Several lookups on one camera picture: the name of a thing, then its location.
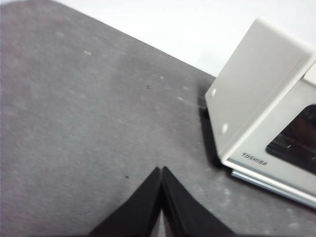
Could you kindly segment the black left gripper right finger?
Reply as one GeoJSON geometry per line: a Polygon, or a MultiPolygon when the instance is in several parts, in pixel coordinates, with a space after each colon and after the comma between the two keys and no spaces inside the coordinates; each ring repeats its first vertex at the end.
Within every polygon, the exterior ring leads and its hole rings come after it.
{"type": "Polygon", "coordinates": [[[165,166],[162,208],[175,237],[234,237],[235,233],[200,204],[165,166]]]}

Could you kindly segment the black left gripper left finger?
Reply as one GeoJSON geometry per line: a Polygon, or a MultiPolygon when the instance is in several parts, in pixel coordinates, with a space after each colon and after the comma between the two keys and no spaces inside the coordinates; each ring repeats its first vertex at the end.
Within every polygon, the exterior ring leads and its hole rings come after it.
{"type": "Polygon", "coordinates": [[[99,224],[90,237],[148,237],[160,213],[161,171],[156,167],[131,197],[99,224]]]}

